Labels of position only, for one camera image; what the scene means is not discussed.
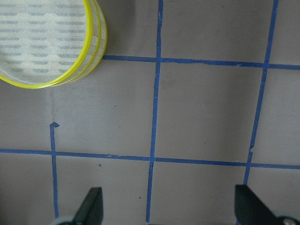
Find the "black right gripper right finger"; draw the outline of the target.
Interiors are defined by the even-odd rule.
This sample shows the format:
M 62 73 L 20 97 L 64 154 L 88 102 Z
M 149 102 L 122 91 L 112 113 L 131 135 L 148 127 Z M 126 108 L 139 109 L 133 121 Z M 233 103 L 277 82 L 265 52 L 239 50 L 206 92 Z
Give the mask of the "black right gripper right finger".
M 240 225 L 284 224 L 247 185 L 235 186 L 234 214 Z

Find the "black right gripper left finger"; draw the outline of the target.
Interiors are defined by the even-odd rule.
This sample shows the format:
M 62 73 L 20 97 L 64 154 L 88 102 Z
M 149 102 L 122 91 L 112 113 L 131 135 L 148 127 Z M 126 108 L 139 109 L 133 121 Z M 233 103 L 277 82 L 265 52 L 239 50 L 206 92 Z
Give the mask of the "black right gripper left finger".
M 92 187 L 73 218 L 74 225 L 101 225 L 104 218 L 101 187 Z

